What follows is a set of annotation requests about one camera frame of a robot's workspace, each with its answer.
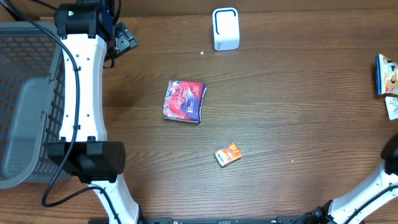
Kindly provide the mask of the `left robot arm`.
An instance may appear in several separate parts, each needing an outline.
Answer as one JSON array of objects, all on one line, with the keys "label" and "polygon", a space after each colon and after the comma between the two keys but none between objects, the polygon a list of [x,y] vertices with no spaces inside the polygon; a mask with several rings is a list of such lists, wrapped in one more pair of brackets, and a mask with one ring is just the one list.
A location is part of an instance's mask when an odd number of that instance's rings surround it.
[{"label": "left robot arm", "polygon": [[103,118],[104,63],[136,45],[129,29],[119,23],[121,5],[114,1],[76,1],[59,5],[54,21],[63,50],[65,99],[59,141],[47,155],[100,199],[106,223],[143,223],[123,176],[124,144],[109,141]]}]

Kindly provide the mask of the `pink purple sanitary pad pack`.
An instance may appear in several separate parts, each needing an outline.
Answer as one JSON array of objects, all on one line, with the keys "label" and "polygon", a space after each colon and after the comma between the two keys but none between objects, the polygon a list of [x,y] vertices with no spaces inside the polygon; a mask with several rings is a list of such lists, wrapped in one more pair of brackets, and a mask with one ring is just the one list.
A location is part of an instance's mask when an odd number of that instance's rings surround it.
[{"label": "pink purple sanitary pad pack", "polygon": [[170,80],[164,98],[164,118],[200,123],[205,93],[205,83]]}]

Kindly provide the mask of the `yellow blue snack bag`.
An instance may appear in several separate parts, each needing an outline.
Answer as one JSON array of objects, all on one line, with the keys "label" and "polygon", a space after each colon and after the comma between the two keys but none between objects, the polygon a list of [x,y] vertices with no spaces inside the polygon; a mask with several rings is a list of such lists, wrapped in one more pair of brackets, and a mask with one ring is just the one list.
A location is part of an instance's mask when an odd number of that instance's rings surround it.
[{"label": "yellow blue snack bag", "polygon": [[376,55],[376,89],[378,95],[397,95],[397,63],[383,54]]}]

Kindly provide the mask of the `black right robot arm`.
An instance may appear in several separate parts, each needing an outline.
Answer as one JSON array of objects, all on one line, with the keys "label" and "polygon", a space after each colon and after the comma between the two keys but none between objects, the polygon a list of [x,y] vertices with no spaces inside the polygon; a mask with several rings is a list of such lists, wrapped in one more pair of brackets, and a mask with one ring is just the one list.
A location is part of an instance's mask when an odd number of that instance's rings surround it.
[{"label": "black right robot arm", "polygon": [[298,216],[292,223],[361,223],[368,215],[397,197],[397,135],[381,152],[382,162],[353,190]]}]

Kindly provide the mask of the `orange red wipes pack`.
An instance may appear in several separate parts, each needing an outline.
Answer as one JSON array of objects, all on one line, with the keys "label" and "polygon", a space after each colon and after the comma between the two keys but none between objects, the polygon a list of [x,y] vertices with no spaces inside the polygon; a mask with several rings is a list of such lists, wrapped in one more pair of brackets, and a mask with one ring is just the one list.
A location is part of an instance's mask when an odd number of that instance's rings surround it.
[{"label": "orange red wipes pack", "polygon": [[221,167],[226,167],[230,163],[242,158],[243,155],[236,143],[232,142],[229,146],[215,151],[214,156]]}]

